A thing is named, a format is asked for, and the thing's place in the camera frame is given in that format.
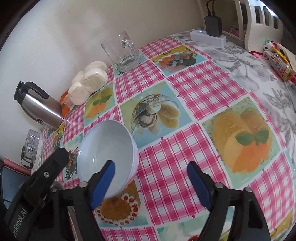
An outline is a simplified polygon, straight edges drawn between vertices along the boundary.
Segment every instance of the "black charger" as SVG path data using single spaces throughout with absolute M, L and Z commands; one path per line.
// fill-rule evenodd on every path
M 209 2 L 213 1 L 212 5 L 212 12 L 213 16 L 211 16 L 211 12 L 209 9 Z M 207 1 L 207 14 L 208 16 L 205 17 L 205 28 L 207 30 L 207 35 L 214 36 L 214 37 L 220 37 L 222 35 L 222 20 L 220 17 L 217 17 L 215 15 L 214 11 L 214 3 L 215 0 L 209 0 Z

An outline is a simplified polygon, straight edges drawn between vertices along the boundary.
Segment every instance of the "blue gripper pad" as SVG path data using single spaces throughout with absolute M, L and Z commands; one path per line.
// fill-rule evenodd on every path
M 188 164 L 187 174 L 197 194 L 197 197 L 200 200 L 200 203 L 207 210 L 211 210 L 212 208 L 211 193 L 207 189 L 205 183 L 202 181 L 200 175 L 197 173 L 195 167 L 193 166 L 193 162 L 190 162 Z
M 97 206 L 102 204 L 102 201 L 110 186 L 110 183 L 114 177 L 114 174 L 115 174 L 115 164 L 114 162 L 111 162 L 107 167 L 107 169 L 105 170 L 105 172 L 103 173 L 103 176 L 101 177 L 97 186 L 94 189 L 93 195 L 90 200 L 90 206 L 92 210 L 95 210 Z

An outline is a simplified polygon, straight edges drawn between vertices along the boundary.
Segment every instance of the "white bowl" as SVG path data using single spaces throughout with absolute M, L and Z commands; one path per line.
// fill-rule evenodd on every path
M 96 124 L 84 137 L 77 158 L 78 176 L 88 182 L 107 160 L 115 163 L 115 175 L 105 198 L 121 193 L 134 179 L 139 152 L 128 129 L 118 121 L 105 120 Z

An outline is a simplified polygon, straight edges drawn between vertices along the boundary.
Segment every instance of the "cable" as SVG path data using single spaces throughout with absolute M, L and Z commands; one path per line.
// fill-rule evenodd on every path
M 213 12 L 213 16 L 216 16 L 216 13 L 215 13 L 215 10 L 214 10 L 214 3 L 215 3 L 215 0 L 213 0 L 213 4 L 212 4 L 212 12 Z
M 211 11 L 210 11 L 209 6 L 208 6 L 209 2 L 211 2 L 211 1 L 213 1 L 213 0 L 207 1 L 207 14 L 208 14 L 208 16 L 211 16 Z

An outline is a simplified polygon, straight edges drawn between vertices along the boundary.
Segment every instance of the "bowl rim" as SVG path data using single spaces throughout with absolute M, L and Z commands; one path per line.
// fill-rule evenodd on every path
M 133 137 L 132 137 L 130 131 L 127 129 L 127 127 L 126 127 L 124 124 L 122 124 L 121 122 L 117 121 L 117 120 L 103 120 L 103 121 L 101 121 L 101 122 L 95 124 L 95 125 L 93 126 L 93 128 L 91 128 L 91 129 L 89 130 L 89 132 L 88 132 L 88 133 L 84 136 L 84 138 L 82 139 L 82 142 L 81 142 L 81 144 L 80 144 L 80 147 L 82 146 L 84 140 L 87 138 L 87 136 L 89 135 L 89 133 L 91 133 L 91 131 L 94 130 L 94 128 L 95 128 L 96 126 L 98 126 L 98 125 L 100 125 L 100 124 L 102 124 L 102 123 L 105 123 L 105 122 L 115 122 L 116 124 L 120 124 L 121 126 L 123 126 L 123 127 L 125 128 L 125 130 L 127 131 L 127 133 L 129 134 L 129 137 L 130 137 L 130 139 L 131 139 L 131 143 L 132 143 L 132 147 L 133 147 L 133 150 L 132 150 L 133 161 L 132 161 L 132 165 L 131 165 L 131 169 L 130 169 L 129 175 L 128 175 L 126 181 L 123 183 L 122 187 L 118 190 L 118 192 L 116 192 L 116 193 L 114 193 L 114 194 L 112 194 L 112 195 L 105 195 L 104 199 L 107 199 L 107 198 L 114 197 L 114 196 L 118 195 L 119 193 L 121 193 L 121 192 L 126 188 L 126 184 L 130 181 L 130 178 L 131 178 L 131 176 L 132 176 L 132 174 L 133 174 L 133 166 L 135 165 L 135 151 L 138 151 L 138 147 L 137 147 L 136 142 L 134 141 L 134 139 L 133 139 Z M 79 151 L 78 151 L 78 155 L 77 155 L 77 171 L 78 171 L 78 162 L 79 162 L 78 160 L 79 160 L 79 156 L 80 156 L 80 152 L 81 152 L 80 147 L 79 147 Z

